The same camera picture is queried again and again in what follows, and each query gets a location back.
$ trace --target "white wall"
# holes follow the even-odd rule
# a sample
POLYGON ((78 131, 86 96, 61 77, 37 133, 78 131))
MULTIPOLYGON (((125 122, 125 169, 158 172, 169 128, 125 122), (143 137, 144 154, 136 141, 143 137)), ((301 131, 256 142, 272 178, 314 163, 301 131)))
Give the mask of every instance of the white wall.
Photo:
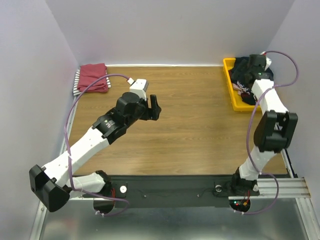
MULTIPOLYGON (((299 117, 288 152, 294 170, 306 178, 320 220, 319 9, 318 0, 296 0, 268 49, 288 53, 300 69, 298 82, 278 91, 288 109, 299 117)), ((292 81, 295 70, 290 61, 274 53, 270 57, 275 80, 292 81)))
POLYGON ((46 0, 80 64, 222 64, 265 50, 294 0, 46 0))
POLYGON ((57 155, 78 64, 45 1, 1 1, 0 19, 0 239, 27 240, 28 172, 57 155))

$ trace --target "cable connector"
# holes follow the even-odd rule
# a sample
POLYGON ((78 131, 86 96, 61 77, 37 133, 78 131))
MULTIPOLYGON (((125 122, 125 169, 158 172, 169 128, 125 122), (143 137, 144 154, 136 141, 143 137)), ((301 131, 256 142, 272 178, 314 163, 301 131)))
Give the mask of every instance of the cable connector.
POLYGON ((128 84, 132 85, 134 84, 135 80, 133 80, 131 77, 127 80, 128 84))

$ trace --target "wooden tabletop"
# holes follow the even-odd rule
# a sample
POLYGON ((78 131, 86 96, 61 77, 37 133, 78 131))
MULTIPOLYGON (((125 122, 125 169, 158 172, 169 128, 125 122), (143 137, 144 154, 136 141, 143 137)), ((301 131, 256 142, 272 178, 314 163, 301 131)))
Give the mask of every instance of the wooden tabletop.
MULTIPOLYGON (((96 170, 110 175, 233 174, 246 160, 250 113, 233 111, 222 67, 110 67, 108 73, 147 79, 147 94, 157 95, 162 112, 158 121, 134 123, 77 174, 96 170)), ((110 81, 108 93, 86 93, 80 99, 71 144, 129 91, 124 78, 110 81)), ((251 136, 261 116, 256 114, 251 136)), ((287 173, 280 154, 264 172, 287 173)))

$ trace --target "pink cloth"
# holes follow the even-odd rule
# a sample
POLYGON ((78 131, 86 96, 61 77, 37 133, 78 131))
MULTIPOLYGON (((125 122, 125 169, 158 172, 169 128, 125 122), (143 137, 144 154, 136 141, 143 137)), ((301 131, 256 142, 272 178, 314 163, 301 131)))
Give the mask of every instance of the pink cloth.
MULTIPOLYGON (((87 64, 80 68, 80 76, 78 83, 78 90, 83 92, 92 82, 98 78, 106 75, 107 67, 104 63, 87 64)), ((106 78, 101 79, 87 90, 88 93, 106 93, 108 92, 108 85, 106 78)))

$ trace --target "yellow bin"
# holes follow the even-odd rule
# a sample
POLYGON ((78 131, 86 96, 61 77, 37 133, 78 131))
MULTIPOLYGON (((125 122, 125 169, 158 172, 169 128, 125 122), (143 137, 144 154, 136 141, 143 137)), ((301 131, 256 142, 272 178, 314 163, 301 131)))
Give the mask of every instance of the yellow bin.
POLYGON ((224 58, 223 59, 223 71, 226 78, 226 84, 229 89, 229 94, 231 98, 231 103, 233 110, 237 112, 252 112, 254 110, 255 106, 249 105, 242 101, 242 98, 240 95, 238 95, 238 91, 234 90, 232 87, 229 70, 232 69, 235 65, 235 58, 224 58))

